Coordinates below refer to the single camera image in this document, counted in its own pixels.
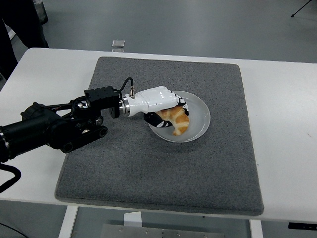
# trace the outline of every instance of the black pants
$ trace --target black pants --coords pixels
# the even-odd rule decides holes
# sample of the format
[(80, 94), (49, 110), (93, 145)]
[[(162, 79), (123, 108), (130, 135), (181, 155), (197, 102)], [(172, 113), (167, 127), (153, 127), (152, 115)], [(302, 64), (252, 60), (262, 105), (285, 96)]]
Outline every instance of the black pants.
[[(32, 0), (0, 0), (0, 18), (26, 47), (49, 47)], [(0, 19), (0, 73), (8, 79), (18, 62), (3, 21)]]

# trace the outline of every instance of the white plate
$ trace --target white plate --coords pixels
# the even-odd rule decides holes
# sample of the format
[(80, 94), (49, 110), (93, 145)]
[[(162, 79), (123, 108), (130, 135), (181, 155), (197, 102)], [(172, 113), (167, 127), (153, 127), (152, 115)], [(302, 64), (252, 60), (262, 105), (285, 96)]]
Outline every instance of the white plate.
[(208, 129), (210, 124), (210, 112), (207, 105), (194, 94), (173, 91), (177, 95), (181, 96), (188, 104), (189, 110), (189, 126), (187, 131), (182, 135), (173, 135), (174, 127), (169, 126), (166, 128), (157, 128), (149, 124), (150, 128), (160, 138), (170, 142), (189, 142), (201, 137)]

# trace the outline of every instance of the bread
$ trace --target bread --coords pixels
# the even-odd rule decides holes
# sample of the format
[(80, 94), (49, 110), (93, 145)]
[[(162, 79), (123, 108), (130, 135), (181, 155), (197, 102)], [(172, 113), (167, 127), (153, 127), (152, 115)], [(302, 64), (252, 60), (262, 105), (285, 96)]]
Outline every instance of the bread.
[(188, 128), (189, 117), (185, 114), (185, 110), (181, 106), (161, 110), (156, 112), (163, 120), (170, 121), (175, 130), (173, 135), (182, 135)]

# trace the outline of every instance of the gray felt mat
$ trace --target gray felt mat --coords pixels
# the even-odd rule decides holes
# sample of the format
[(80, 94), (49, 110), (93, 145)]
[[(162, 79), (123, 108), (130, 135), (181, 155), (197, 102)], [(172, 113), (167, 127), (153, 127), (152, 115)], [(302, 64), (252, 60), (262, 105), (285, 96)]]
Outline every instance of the gray felt mat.
[(235, 64), (99, 58), (90, 88), (157, 86), (199, 96), (207, 132), (187, 143), (156, 136), (141, 113), (112, 119), (108, 134), (66, 156), (55, 196), (66, 202), (193, 213), (259, 215), (264, 206), (239, 67)]

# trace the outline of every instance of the robotic arm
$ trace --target robotic arm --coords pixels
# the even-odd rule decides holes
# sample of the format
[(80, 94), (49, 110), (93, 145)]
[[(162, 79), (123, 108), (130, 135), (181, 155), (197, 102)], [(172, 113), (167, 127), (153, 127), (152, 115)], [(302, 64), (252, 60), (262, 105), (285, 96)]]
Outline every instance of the robotic arm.
[[(129, 80), (130, 94), (122, 95), (121, 91)], [(34, 102), (21, 113), (22, 121), (0, 126), (0, 169), (15, 173), (16, 178), (21, 177), (18, 169), (2, 163), (45, 144), (69, 153), (104, 137), (107, 134), (107, 127), (102, 125), (104, 119), (101, 110), (104, 109), (109, 109), (113, 118), (120, 115), (131, 117), (143, 112), (144, 119), (157, 127), (169, 124), (158, 115), (149, 114), (151, 112), (181, 105), (188, 113), (186, 102), (166, 87), (151, 88), (135, 94), (132, 78), (127, 78), (120, 90), (109, 86), (84, 92), (85, 96), (68, 104), (45, 106)], [(57, 112), (61, 110), (71, 111), (59, 116)], [(6, 182), (5, 188), (0, 186), (0, 192), (18, 179)]]

